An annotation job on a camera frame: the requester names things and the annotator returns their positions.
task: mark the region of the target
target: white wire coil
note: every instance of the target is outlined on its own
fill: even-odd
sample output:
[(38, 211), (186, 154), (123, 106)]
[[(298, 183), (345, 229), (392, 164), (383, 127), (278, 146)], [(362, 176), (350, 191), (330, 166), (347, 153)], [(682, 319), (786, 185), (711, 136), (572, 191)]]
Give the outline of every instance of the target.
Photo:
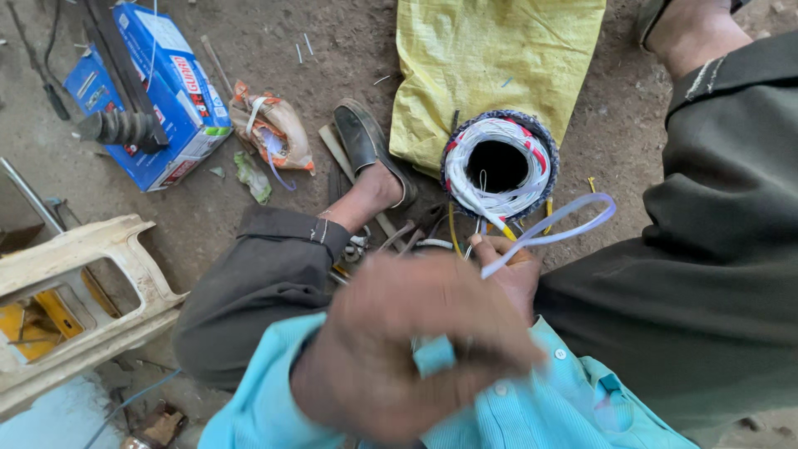
[[(527, 162), (527, 175), (513, 190), (486, 192), (466, 174), (468, 161), (477, 144), (503, 142), (518, 149)], [(543, 194), (551, 175), (551, 158), (546, 147), (526, 128), (511, 119), (485, 118), (469, 126), (447, 147), (445, 176), (447, 189), (464, 208), (499, 225), (529, 208)]]

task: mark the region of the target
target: slipper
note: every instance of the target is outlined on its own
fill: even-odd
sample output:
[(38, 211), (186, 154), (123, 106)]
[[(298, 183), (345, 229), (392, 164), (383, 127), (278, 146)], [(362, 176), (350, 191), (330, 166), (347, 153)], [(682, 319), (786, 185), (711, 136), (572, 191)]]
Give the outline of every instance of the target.
[[(646, 48), (646, 39), (649, 37), (649, 34), (651, 34), (651, 30), (654, 28), (654, 25), (657, 24), (657, 21), (662, 16), (662, 12), (670, 2), (671, 0), (645, 0), (640, 7), (636, 34), (640, 48), (646, 53), (651, 53), (651, 50)], [(751, 0), (732, 0), (731, 14), (736, 13), (740, 8), (750, 2)]]
[(365, 167), (380, 161), (401, 182), (401, 201), (391, 209), (413, 203), (418, 188), (411, 182), (407, 172), (399, 166), (398, 161), (388, 153), (388, 144), (377, 119), (365, 110), (363, 105), (351, 98), (344, 98), (335, 106), (333, 117), (344, 150), (352, 163), (355, 177)]

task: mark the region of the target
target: yellow sack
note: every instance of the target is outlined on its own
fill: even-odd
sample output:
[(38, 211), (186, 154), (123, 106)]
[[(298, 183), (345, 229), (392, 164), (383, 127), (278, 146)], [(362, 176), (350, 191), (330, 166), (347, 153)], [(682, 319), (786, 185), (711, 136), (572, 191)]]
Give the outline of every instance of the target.
[(604, 6), (605, 0), (399, 0), (405, 81), (393, 103), (390, 152), (440, 177), (455, 109), (460, 122), (493, 109), (536, 116), (561, 145)]

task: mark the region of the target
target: dark green trousers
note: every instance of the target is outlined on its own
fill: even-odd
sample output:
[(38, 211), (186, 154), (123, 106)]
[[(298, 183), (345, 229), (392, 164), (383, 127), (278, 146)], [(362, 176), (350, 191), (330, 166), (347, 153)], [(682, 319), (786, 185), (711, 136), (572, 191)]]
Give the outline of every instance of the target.
[[(798, 406), (798, 34), (754, 42), (674, 87), (652, 225), (543, 276), (535, 310), (668, 424), (711, 447), (724, 425)], [(269, 324), (317, 312), (349, 238), (271, 208), (188, 297), (181, 366), (233, 389)]]

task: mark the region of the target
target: green paper scrap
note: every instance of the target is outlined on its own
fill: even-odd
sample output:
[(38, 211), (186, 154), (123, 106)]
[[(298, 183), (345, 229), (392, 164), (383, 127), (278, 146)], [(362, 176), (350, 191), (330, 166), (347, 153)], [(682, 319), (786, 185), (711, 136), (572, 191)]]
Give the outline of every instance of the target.
[(215, 174), (216, 176), (224, 179), (224, 169), (221, 167), (214, 167), (208, 170), (209, 172)]
[(235, 174), (239, 181), (250, 186), (250, 193), (261, 205), (266, 205), (271, 196), (271, 183), (269, 178), (256, 164), (255, 159), (252, 159), (248, 153), (238, 151), (233, 156), (235, 165), (239, 171)]

